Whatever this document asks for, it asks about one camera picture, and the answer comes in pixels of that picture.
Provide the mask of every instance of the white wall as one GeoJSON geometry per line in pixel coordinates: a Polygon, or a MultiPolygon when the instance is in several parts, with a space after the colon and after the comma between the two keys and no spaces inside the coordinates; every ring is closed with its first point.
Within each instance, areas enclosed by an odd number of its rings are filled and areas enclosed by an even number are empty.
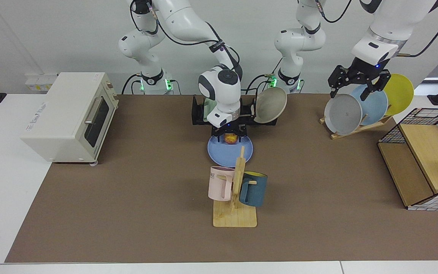
{"type": "MultiPolygon", "coordinates": [[[[190,0],[196,12],[218,30],[241,54],[243,86],[256,75],[270,72],[280,53],[273,39],[278,31],[299,27],[294,0],[190,0]]],[[[337,17],[346,1],[325,5],[337,17]]],[[[337,64],[349,66],[351,48],[372,21],[358,1],[336,24],[323,23],[327,43],[322,50],[303,53],[304,92],[328,92],[327,78],[337,64]]],[[[128,75],[140,68],[118,50],[117,41],[133,25],[125,0],[0,0],[0,91],[26,92],[25,73],[105,71],[120,89],[128,75]]],[[[403,52],[416,53],[438,30],[438,9],[417,26],[403,52]]],[[[169,40],[153,49],[163,66],[180,81],[184,93],[197,92],[198,75],[216,60],[205,45],[179,46],[169,40]]],[[[388,68],[407,75],[418,85],[438,65],[438,40],[421,57],[395,59],[388,68]]]]}

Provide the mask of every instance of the oven door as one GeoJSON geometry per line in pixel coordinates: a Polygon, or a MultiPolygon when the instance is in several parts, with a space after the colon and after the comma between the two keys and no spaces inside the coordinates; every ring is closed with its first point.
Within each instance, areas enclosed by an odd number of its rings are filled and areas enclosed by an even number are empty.
{"type": "Polygon", "coordinates": [[[89,114],[85,119],[83,145],[90,154],[97,158],[101,145],[113,118],[115,108],[104,87],[100,87],[94,98],[89,114]]]}

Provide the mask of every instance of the oven handle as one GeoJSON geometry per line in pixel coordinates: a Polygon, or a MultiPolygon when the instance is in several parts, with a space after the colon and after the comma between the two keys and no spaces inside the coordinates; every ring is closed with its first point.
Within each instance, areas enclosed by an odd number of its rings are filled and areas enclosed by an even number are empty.
{"type": "Polygon", "coordinates": [[[92,104],[89,114],[87,115],[87,118],[84,122],[85,124],[92,125],[96,121],[97,112],[99,111],[103,100],[104,98],[102,97],[94,99],[94,103],[92,104]]]}

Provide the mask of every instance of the blue mug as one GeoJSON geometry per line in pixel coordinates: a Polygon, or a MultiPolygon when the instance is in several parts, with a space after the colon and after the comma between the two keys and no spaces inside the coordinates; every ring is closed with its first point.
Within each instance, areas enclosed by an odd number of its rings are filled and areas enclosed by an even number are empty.
{"type": "Polygon", "coordinates": [[[254,207],[263,204],[268,176],[258,172],[245,171],[241,185],[240,202],[254,207]]]}

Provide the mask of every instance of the pink mug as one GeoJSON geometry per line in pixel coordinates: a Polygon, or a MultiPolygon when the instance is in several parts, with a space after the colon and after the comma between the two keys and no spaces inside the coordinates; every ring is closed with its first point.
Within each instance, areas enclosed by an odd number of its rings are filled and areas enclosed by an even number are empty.
{"type": "Polygon", "coordinates": [[[209,178],[209,198],[216,201],[230,201],[233,178],[233,168],[221,166],[211,167],[211,175],[209,178]]]}

